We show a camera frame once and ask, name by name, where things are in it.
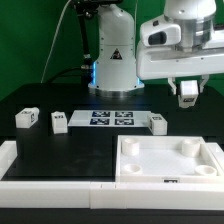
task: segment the black tabletop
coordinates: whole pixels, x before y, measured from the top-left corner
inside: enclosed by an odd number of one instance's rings
[[[30,129],[16,129],[15,115],[30,107],[40,109],[38,122]],[[2,181],[114,181],[117,136],[152,135],[146,127],[69,127],[67,134],[54,135],[51,113],[65,112],[69,120],[74,110],[160,113],[168,122],[168,136],[202,136],[206,142],[217,142],[224,148],[224,97],[211,87],[205,88],[194,107],[182,109],[178,106],[177,96],[172,95],[167,85],[147,85],[142,95],[109,99],[90,95],[87,89],[78,84],[29,84],[0,102],[0,143],[16,140],[18,148],[18,157]],[[5,223],[27,216],[21,223],[40,223],[40,220],[60,223],[66,218],[67,223],[218,224],[223,223],[223,215],[224,212],[218,211],[0,210],[0,217]]]

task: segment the cable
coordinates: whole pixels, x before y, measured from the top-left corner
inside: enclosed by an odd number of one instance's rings
[[[44,81],[44,77],[45,77],[45,75],[46,75],[47,67],[48,67],[48,64],[49,64],[49,61],[50,61],[52,52],[53,52],[53,50],[54,50],[54,45],[55,45],[55,42],[56,42],[56,39],[57,39],[57,36],[58,36],[58,32],[59,32],[59,29],[60,29],[60,26],[61,26],[61,22],[62,22],[62,20],[63,20],[63,18],[64,18],[65,11],[66,11],[68,5],[70,4],[70,2],[71,2],[71,0],[69,0],[69,1],[65,4],[65,6],[64,6],[64,8],[63,8],[63,10],[62,10],[62,13],[61,13],[61,16],[60,16],[58,25],[57,25],[57,29],[56,29],[56,31],[55,31],[54,39],[53,39],[53,42],[52,42],[52,45],[51,45],[50,53],[49,53],[49,55],[48,55],[47,62],[46,62],[45,67],[44,67],[44,72],[43,72],[43,75],[42,75],[42,78],[41,78],[41,83],[43,83],[43,81]]]
[[[53,76],[52,78],[48,79],[46,81],[46,83],[52,83],[55,79],[59,78],[59,77],[70,77],[70,76],[82,76],[82,75],[64,75],[65,73],[68,72],[72,72],[72,71],[81,71],[80,67],[75,67],[75,68],[69,68],[69,69],[65,69],[59,73],[57,73],[55,76]]]

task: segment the blue light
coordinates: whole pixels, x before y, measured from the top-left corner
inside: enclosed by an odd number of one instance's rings
[[[138,85],[141,85],[142,84],[142,82],[140,81],[140,79],[138,79]]]
[[[96,85],[96,62],[93,63],[93,85]]]

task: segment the white tray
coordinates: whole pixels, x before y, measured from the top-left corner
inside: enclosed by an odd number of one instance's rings
[[[135,139],[139,142],[139,154],[122,153],[122,141]],[[187,157],[182,154],[183,140],[200,142],[200,154]],[[199,176],[195,168],[200,165],[213,167],[217,176]],[[201,137],[119,136],[117,145],[116,182],[201,183],[222,182],[224,172]]]

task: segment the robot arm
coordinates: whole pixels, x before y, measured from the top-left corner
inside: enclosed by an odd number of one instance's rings
[[[209,74],[224,72],[224,31],[214,28],[215,12],[215,0],[166,0],[164,14],[141,26],[138,77],[168,78],[176,94],[176,77],[199,75],[202,92]]]

